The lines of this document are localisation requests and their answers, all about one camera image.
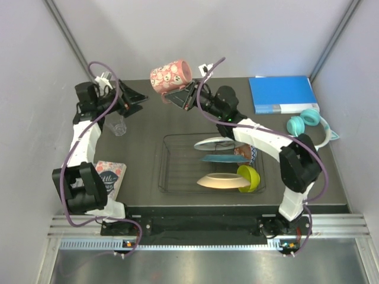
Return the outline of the lime green bowl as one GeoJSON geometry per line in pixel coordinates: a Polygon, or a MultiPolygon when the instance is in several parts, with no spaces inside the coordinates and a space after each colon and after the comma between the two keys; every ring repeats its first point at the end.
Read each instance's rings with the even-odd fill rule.
{"type": "Polygon", "coordinates": [[[246,179],[250,183],[250,185],[248,186],[239,187],[238,188],[239,192],[249,193],[249,192],[254,192],[257,190],[261,182],[261,177],[259,173],[253,167],[247,166],[247,165],[241,165],[237,169],[237,174],[241,175],[244,179],[246,179]]]}

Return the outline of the black wire dish rack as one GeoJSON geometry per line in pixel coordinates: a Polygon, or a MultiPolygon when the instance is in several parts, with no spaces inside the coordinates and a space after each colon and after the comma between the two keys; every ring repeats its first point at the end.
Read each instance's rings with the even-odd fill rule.
{"type": "MultiPolygon", "coordinates": [[[[230,150],[201,151],[194,144],[207,138],[220,137],[217,133],[171,134],[163,138],[162,156],[159,173],[159,190],[163,193],[231,193],[238,194],[238,189],[213,189],[197,184],[197,180],[209,173],[237,173],[237,163],[202,162],[200,159],[207,154],[234,154],[236,143],[230,150]]],[[[264,162],[262,153],[258,155],[253,167],[260,175],[261,182],[256,191],[265,189],[264,162]]]]}

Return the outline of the clear glass cup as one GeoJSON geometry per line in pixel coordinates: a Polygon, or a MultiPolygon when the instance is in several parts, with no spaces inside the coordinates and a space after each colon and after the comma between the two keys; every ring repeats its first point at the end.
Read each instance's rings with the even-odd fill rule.
{"type": "Polygon", "coordinates": [[[119,137],[126,133],[127,127],[124,122],[124,117],[122,116],[115,116],[111,117],[109,116],[106,120],[108,128],[111,130],[111,132],[119,137]]]}

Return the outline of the beige floral plate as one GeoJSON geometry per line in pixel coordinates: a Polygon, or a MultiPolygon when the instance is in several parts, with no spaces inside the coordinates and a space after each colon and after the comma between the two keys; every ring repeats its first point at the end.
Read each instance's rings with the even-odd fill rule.
{"type": "Polygon", "coordinates": [[[197,184],[206,188],[233,189],[250,186],[250,181],[235,173],[209,173],[197,180],[197,184]]]}

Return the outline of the pink mug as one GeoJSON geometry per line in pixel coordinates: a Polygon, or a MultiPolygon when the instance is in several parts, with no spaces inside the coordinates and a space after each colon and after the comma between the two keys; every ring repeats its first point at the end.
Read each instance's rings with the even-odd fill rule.
{"type": "Polygon", "coordinates": [[[185,60],[176,60],[150,72],[150,84],[166,104],[166,95],[181,90],[192,81],[192,71],[185,60]]]}

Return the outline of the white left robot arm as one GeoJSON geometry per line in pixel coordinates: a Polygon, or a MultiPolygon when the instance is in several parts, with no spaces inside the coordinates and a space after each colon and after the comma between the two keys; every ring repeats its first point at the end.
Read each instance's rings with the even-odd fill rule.
{"type": "Polygon", "coordinates": [[[75,86],[78,103],[73,119],[74,136],[68,157],[53,170],[52,179],[68,215],[88,214],[114,222],[120,234],[134,229],[134,220],[126,215],[126,206],[110,197],[104,181],[93,164],[97,141],[102,133],[103,113],[127,118],[142,110],[148,97],[119,82],[96,78],[75,86]]]}

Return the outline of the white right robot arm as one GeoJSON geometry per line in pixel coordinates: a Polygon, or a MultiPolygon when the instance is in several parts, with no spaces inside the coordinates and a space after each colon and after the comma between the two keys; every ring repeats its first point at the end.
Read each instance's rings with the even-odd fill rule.
{"type": "Polygon", "coordinates": [[[298,227],[297,218],[304,211],[314,182],[325,169],[311,138],[305,134],[294,138],[253,122],[238,111],[239,100],[229,86],[221,86],[211,93],[202,82],[194,80],[185,87],[165,92],[163,97],[186,111],[198,107],[207,119],[217,124],[223,137],[249,144],[280,164],[285,191],[276,225],[281,233],[292,233],[298,227]]]}

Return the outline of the teal scalloped plate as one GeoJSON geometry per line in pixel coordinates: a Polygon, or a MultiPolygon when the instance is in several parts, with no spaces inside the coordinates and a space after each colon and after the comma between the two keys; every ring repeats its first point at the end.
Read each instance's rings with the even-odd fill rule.
{"type": "Polygon", "coordinates": [[[202,162],[213,163],[249,163],[250,160],[234,154],[207,154],[200,159],[202,162]]]}

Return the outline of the white watermelon plate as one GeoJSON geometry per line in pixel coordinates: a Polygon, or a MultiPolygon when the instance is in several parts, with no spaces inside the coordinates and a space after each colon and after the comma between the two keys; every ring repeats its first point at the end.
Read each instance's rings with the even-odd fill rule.
{"type": "Polygon", "coordinates": [[[235,147],[236,142],[227,137],[207,138],[194,144],[194,148],[201,151],[230,150],[234,149],[235,147]]]}

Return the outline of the red blue patterned bowl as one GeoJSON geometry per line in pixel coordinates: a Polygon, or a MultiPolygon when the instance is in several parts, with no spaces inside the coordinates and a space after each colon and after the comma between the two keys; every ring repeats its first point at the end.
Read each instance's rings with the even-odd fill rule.
{"type": "Polygon", "coordinates": [[[256,157],[258,155],[258,151],[256,148],[254,148],[251,145],[244,144],[242,146],[236,147],[234,149],[234,155],[242,156],[246,159],[245,162],[238,162],[237,164],[240,165],[247,165],[252,166],[256,160],[256,157]]]}

